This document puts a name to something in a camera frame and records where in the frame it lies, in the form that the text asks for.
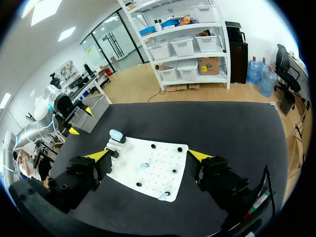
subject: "blue water jug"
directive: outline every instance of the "blue water jug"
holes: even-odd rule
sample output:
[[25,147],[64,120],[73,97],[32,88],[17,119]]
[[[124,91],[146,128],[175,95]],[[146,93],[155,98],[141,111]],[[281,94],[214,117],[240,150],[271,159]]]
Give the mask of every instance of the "blue water jug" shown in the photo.
[[259,83],[260,83],[262,80],[262,72],[265,70],[269,70],[269,65],[266,64],[265,57],[262,58],[262,62],[259,62],[259,66],[260,66],[260,76],[259,76]]
[[256,62],[256,57],[253,56],[252,59],[248,63],[247,81],[251,85],[256,85],[259,83],[261,68],[259,63]]
[[273,92],[273,88],[277,81],[277,74],[272,71],[272,66],[269,66],[269,70],[262,72],[262,81],[259,85],[259,90],[264,96],[270,97]]

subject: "black mat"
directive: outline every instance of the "black mat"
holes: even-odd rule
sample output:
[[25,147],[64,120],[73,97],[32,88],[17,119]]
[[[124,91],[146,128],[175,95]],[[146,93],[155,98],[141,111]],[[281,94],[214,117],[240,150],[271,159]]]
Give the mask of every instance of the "black mat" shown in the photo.
[[[209,155],[221,155],[229,167],[248,178],[250,188],[269,165],[276,207],[283,201],[287,181],[287,150],[283,126],[274,106],[246,102],[167,102],[111,105],[91,134],[67,138],[51,171],[65,170],[75,155],[104,149],[109,130],[126,136],[183,143]],[[271,207],[262,215],[271,217]],[[220,230],[227,214],[208,193],[202,193],[186,170],[174,202],[158,201],[106,177],[90,192],[73,217],[106,230],[141,235],[177,234],[202,237]]]

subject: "cable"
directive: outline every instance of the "cable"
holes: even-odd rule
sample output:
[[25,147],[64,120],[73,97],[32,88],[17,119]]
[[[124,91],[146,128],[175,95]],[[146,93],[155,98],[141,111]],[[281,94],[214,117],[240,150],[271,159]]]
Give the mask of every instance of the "cable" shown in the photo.
[[56,134],[56,136],[58,137],[58,139],[60,141],[65,143],[66,142],[65,138],[63,137],[63,135],[55,127],[54,119],[55,119],[55,114],[53,114],[53,117],[52,117],[52,122],[53,122],[53,127],[54,127],[55,134]]
[[269,168],[267,169],[267,179],[268,179],[268,185],[269,185],[269,190],[270,190],[270,194],[271,194],[272,218],[274,218],[274,216],[276,214],[276,203],[275,203],[275,197],[273,196],[273,190],[272,190],[271,176],[270,176]]
[[148,100],[148,102],[147,103],[149,103],[149,101],[152,99],[152,98],[154,98],[156,95],[158,95],[158,94],[160,94],[160,95],[164,95],[166,93],[166,91],[165,90],[161,90],[160,89],[160,91],[157,93],[157,94],[155,94],[155,95],[153,95],[152,97],[150,97],[149,98],[149,100]]

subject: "white storage bin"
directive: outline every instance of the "white storage bin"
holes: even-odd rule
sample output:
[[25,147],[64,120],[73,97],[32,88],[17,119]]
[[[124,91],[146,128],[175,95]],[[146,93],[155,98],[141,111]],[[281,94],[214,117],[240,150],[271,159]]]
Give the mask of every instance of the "white storage bin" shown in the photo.
[[153,55],[155,60],[169,58],[172,54],[172,48],[168,40],[152,44],[148,47],[149,52]]
[[194,54],[193,37],[180,36],[170,41],[178,57],[189,56]]
[[198,79],[198,60],[190,59],[178,63],[177,70],[181,74],[182,80],[197,80]]
[[201,52],[213,52],[217,50],[216,35],[211,34],[211,36],[195,36],[195,38],[197,39]]
[[180,73],[176,70],[178,66],[177,61],[164,63],[163,66],[171,67],[171,69],[160,71],[163,81],[173,81],[179,79]]
[[198,22],[216,22],[214,5],[193,6],[192,10],[196,14]]

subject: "ceiling light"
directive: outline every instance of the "ceiling light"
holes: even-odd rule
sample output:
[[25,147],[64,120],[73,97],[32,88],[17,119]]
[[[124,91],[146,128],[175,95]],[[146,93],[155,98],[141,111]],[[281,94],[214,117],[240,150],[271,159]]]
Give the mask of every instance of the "ceiling light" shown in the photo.
[[111,21],[114,21],[117,18],[118,18],[118,16],[111,16],[109,19],[105,20],[104,23],[109,23]]
[[36,3],[38,3],[40,0],[29,0],[28,3],[25,5],[24,12],[22,15],[22,19],[26,17],[32,9],[35,7]]
[[54,15],[62,0],[43,0],[35,5],[31,26]]
[[64,40],[65,38],[68,38],[69,36],[71,36],[71,34],[74,32],[76,27],[72,27],[66,31],[63,31],[61,34],[60,34],[60,37],[58,39],[58,42]]
[[8,103],[9,99],[11,97],[11,94],[6,93],[0,103],[0,109],[4,109],[6,104]]

